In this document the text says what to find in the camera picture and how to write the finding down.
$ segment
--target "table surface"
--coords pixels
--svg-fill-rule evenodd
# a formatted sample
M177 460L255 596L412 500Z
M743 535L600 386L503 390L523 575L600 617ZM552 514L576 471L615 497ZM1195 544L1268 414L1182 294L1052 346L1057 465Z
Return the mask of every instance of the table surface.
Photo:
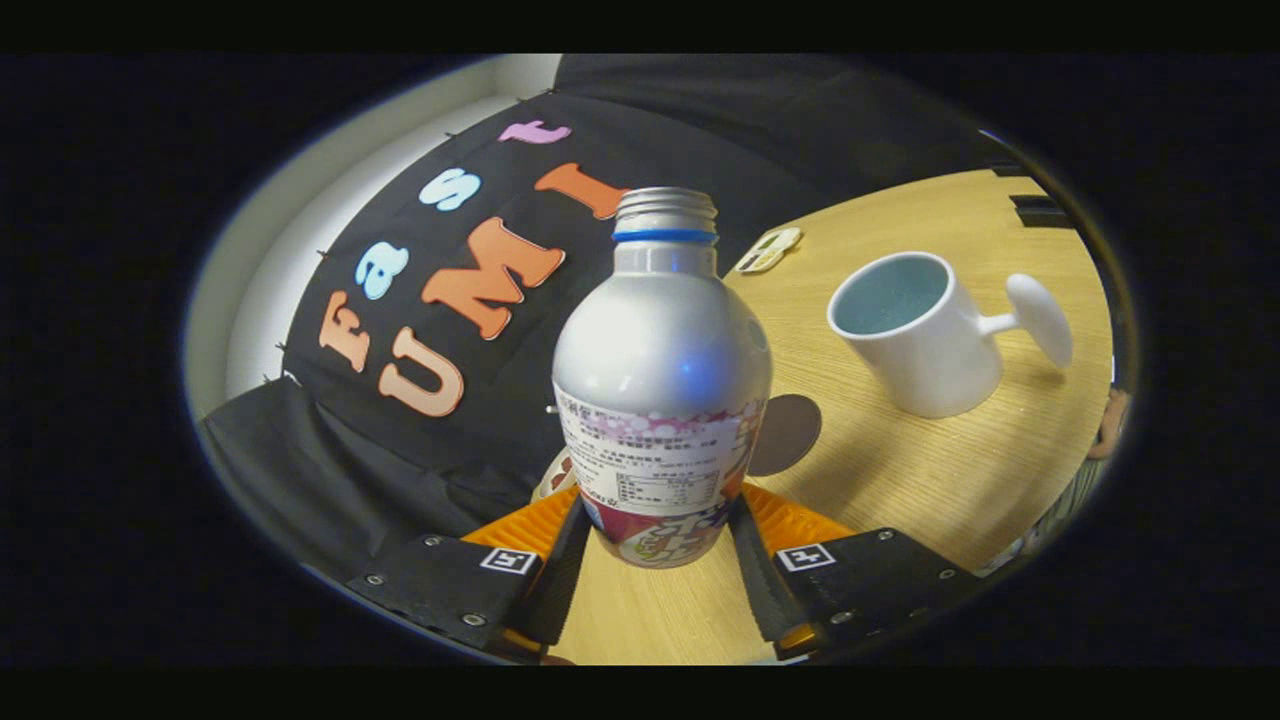
M724 278L764 325L772 396L800 393L822 410L808 455L749 482L856 532L897 528L970 571L1043 515L1098 430L1112 377L1111 322L1079 234L1024 227L1012 195L1046 193L1032 178L983 169L856 197L774 228L804 236L771 270ZM1011 311L1010 274L1033 275L1066 314L1071 365L1057 370L1025 331L1000 333L1005 374L977 409L931 420L895 407L831 332L826 310L854 270L906 250L948 260L986 315ZM553 655L580 665L773 660L728 530L703 559L668 570L626 565L593 536Z

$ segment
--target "bottle label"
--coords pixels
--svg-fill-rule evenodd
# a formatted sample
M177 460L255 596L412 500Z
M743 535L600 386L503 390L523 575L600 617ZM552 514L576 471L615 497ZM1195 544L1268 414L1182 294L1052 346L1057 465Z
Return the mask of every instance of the bottle label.
M559 387L556 402L591 520L625 560L673 566L709 550L746 477L763 401L689 418L616 413Z

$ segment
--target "white wall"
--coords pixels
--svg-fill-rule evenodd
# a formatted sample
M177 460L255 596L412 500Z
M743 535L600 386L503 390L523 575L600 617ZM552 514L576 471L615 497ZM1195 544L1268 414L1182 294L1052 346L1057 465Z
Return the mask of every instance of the white wall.
M517 97L552 87L559 55L484 60L355 118L287 163L230 220L201 272L184 340L187 396L198 420L280 375L316 250L329 247L389 181ZM191 328L198 328L192 333Z

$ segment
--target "letter cutout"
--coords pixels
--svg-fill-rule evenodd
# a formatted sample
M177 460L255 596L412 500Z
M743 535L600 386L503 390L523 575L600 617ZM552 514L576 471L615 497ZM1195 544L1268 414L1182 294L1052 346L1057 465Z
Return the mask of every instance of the letter cutout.
M383 374L378 378L378 392L384 397L394 397L429 418L443 418L457 409L462 401L462 373L453 363L419 342L413 331L407 327L396 333L392 355L408 357L435 373L440 378L440 389L426 392L399 374L394 363L388 363L383 365Z
M364 373L365 359L369 357L369 333L352 332L360 327L360 316L343 307L346 304L347 293L340 290L329 296L329 309L320 324L320 347L337 350L351 361L351 369Z
M422 186L417 199L422 205L435 205L436 210L457 210L480 190L480 177L462 168L449 168Z
M502 131L498 136L498 142L507 142L508 140L518 140L521 142L531 142L534 145L549 145L564 140L570 136L571 131L567 127L558 127L556 129L543 129L541 120L530 120L525 124L512 124L507 126L507 129Z
M365 297L378 300L387 295L392 279L408 265L408 250L389 242L378 242L365 251L356 265L356 284L365 287Z
M525 287L538 287L564 261L564 251L534 245L502 224L502 218L489 218L467 236L477 270L438 270L422 286L422 302L443 302L480 328L480 337L498 337L511 322L511 310L490 307L481 300L524 302L509 270L520 273Z
M596 220L608 220L618 211L618 201L630 188L618 190L584 174L577 163L564 163L538 178L534 190L554 190L591 209Z

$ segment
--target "brown coaster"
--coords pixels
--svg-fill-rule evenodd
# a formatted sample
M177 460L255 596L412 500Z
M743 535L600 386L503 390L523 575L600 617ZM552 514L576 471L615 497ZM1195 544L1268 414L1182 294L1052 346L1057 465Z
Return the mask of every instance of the brown coaster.
M786 470L813 448L820 432L822 411L817 402L803 395L769 400L746 474L762 477Z

